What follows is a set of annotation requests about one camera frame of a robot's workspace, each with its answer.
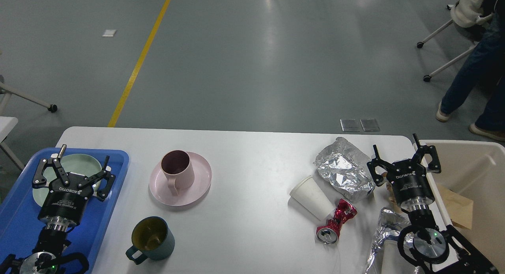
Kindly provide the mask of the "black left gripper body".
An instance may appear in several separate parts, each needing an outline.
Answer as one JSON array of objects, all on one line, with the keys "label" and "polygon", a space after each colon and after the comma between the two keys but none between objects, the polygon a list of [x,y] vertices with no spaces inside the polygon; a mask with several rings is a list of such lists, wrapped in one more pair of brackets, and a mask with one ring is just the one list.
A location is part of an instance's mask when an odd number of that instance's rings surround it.
[{"label": "black left gripper body", "polygon": [[85,179],[84,175],[75,173],[67,174],[68,186],[60,179],[55,179],[49,184],[49,193],[39,212],[38,220],[48,224],[53,218],[63,218],[69,222],[70,227],[81,224],[88,200],[94,193],[93,185]]}]

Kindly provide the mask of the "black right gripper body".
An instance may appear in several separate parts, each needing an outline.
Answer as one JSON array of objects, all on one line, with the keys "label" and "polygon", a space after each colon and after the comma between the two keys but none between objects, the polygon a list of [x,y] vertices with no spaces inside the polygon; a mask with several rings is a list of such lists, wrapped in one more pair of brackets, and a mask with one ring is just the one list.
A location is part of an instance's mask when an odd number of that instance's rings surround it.
[{"label": "black right gripper body", "polygon": [[399,208],[427,208],[435,202],[426,172],[422,164],[408,159],[388,167],[386,179],[393,188]]}]

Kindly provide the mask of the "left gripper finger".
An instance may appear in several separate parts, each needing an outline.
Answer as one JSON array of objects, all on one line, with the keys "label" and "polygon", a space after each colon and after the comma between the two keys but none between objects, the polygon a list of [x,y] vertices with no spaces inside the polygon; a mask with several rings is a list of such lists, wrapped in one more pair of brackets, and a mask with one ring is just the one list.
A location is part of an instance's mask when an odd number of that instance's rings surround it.
[{"label": "left gripper finger", "polygon": [[[92,196],[96,197],[99,201],[103,202],[108,198],[108,194],[110,193],[112,186],[115,182],[116,176],[112,174],[110,170],[107,170],[108,162],[110,156],[107,155],[105,158],[105,162],[103,163],[102,169],[96,174],[90,177],[84,177],[77,184],[77,191],[80,191],[80,196],[85,200],[90,199]],[[97,184],[98,181],[105,181],[106,186],[103,188],[99,188],[94,190],[93,186],[100,186]]]},{"label": "left gripper finger", "polygon": [[44,172],[47,169],[52,169],[55,173],[56,179],[60,181],[59,185],[64,187],[70,186],[70,179],[61,165],[61,158],[63,157],[67,145],[63,145],[56,157],[40,159],[36,168],[36,173],[32,180],[32,188],[52,188],[53,179],[47,179]]}]

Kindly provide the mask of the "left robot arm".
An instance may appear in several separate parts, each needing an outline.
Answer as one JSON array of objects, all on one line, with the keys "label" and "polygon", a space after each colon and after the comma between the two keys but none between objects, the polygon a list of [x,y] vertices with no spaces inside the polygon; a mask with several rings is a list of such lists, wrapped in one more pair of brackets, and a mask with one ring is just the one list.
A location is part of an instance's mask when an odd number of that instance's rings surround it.
[{"label": "left robot arm", "polygon": [[89,270],[90,262],[83,253],[64,254],[70,246],[67,237],[81,224],[92,197],[99,201],[107,199],[116,176],[107,170],[109,155],[101,169],[91,176],[66,171],[61,164],[66,148],[63,145],[56,157],[40,159],[31,186],[48,189],[37,217],[45,226],[31,255],[16,258],[15,254],[9,254],[1,263],[2,274],[8,270],[13,274],[63,274],[65,265],[73,261],[80,264],[79,274]]}]

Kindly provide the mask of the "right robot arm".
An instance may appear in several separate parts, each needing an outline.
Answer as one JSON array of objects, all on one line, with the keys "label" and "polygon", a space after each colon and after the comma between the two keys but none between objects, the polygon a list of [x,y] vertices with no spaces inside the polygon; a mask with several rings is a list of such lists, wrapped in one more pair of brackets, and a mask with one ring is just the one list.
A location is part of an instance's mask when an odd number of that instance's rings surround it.
[{"label": "right robot arm", "polygon": [[436,200],[436,186],[428,182],[427,174],[441,172],[440,159],[435,146],[421,145],[416,134],[413,138],[417,149],[411,158],[386,162],[373,145],[374,157],[367,163],[375,185],[389,182],[396,205],[408,215],[410,224],[401,230],[397,240],[399,254],[411,265],[432,274],[433,265],[447,261],[450,249],[454,249],[458,260],[440,269],[440,274],[497,274],[495,265],[453,225],[440,230],[436,224],[429,207]]}]

